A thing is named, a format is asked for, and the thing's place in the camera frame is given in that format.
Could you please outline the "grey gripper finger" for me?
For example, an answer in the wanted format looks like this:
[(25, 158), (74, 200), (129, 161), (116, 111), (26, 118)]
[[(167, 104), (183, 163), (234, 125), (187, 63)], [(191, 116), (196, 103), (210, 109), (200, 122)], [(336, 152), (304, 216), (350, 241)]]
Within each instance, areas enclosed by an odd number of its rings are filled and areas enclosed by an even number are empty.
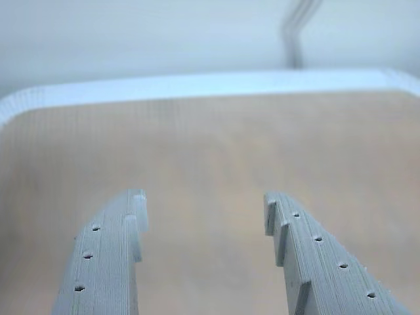
[(409, 314), (358, 259), (281, 192), (264, 196), (265, 234), (283, 268), (290, 314)]
[(75, 237), (53, 314), (138, 314), (135, 264), (148, 229), (147, 198), (128, 189), (107, 201)]

